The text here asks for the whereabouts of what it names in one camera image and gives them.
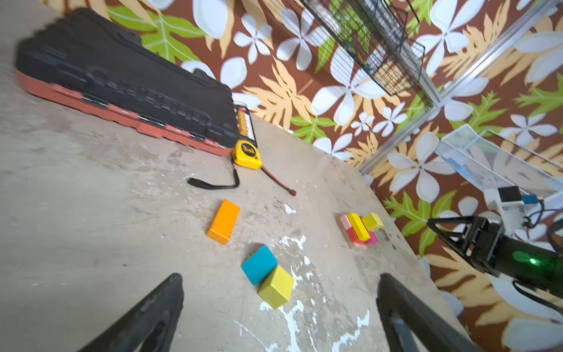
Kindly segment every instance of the toolbox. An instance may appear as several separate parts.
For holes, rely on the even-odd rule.
[[[21,41],[16,75],[33,95],[213,154],[228,155],[240,137],[228,86],[86,8]]]

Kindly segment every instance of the wooden block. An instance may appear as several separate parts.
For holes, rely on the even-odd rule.
[[[371,232],[375,232],[383,227],[383,221],[381,221],[379,215],[376,213],[367,214],[361,218],[361,221],[364,223],[365,228]]]
[[[250,282],[258,285],[277,265],[278,260],[268,246],[264,245],[244,262],[242,268]]]
[[[354,232],[354,229],[352,228],[352,225],[350,224],[350,221],[348,220],[348,217],[346,215],[342,215],[338,218],[338,225],[340,226],[342,234],[344,235],[346,243],[348,243],[348,247],[350,247],[350,249],[367,248],[365,243],[362,243],[356,236],[356,233]]]
[[[240,208],[238,206],[226,199],[223,200],[223,204],[221,204],[221,208],[219,208],[207,235],[222,244],[227,244],[231,239],[239,211]]]
[[[258,295],[273,309],[280,308],[291,299],[295,279],[281,266],[276,266],[274,270],[260,286]]]
[[[359,240],[367,241],[369,239],[368,230],[365,228],[364,223],[361,221],[360,216],[355,213],[348,214],[348,220],[352,224],[352,228],[358,236]]]

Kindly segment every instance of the concrete floor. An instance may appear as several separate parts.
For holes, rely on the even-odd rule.
[[[172,272],[185,290],[172,351],[386,351],[375,301],[384,272],[463,331],[356,170],[256,121],[265,165],[298,196],[240,167],[236,190],[195,189],[186,177],[231,182],[227,158],[22,91],[12,74],[14,43],[55,14],[34,0],[2,6],[3,350],[77,350]],[[225,198],[241,211],[223,246],[205,233]],[[351,211],[385,214],[377,246],[348,249],[335,219]],[[240,269],[256,243],[268,244],[298,279],[280,310],[261,310]]]

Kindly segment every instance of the wall mural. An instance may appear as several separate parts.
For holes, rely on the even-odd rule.
[[[424,69],[442,89],[539,1],[414,0],[421,23],[411,19],[409,35],[426,47]],[[424,108],[414,90],[386,95],[343,55],[298,0],[42,2],[60,12],[90,6],[139,34],[148,50],[228,85],[233,99],[247,104],[256,116],[354,167]],[[332,5],[343,18],[354,16],[342,0]],[[402,0],[394,5],[408,7]],[[562,348],[563,317],[517,293],[506,277],[479,273],[436,240],[426,226],[430,217],[499,216],[486,210],[480,192],[435,151],[440,138],[467,123],[478,133],[494,131],[563,164],[563,76],[558,73],[563,17],[557,10],[365,177],[470,337],[489,351]],[[563,169],[513,143],[495,140],[490,132],[486,136],[552,176],[563,177]],[[552,250],[545,238],[549,224],[518,236]],[[540,296],[563,306],[563,300],[548,293]]]

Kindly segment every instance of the orange block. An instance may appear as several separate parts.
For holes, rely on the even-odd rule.
[[[231,239],[231,234],[235,228],[236,218],[239,216],[240,208],[228,200],[223,200],[221,208],[215,216],[215,220],[211,224],[211,228],[207,233],[208,237],[213,238],[217,242],[227,244]]]

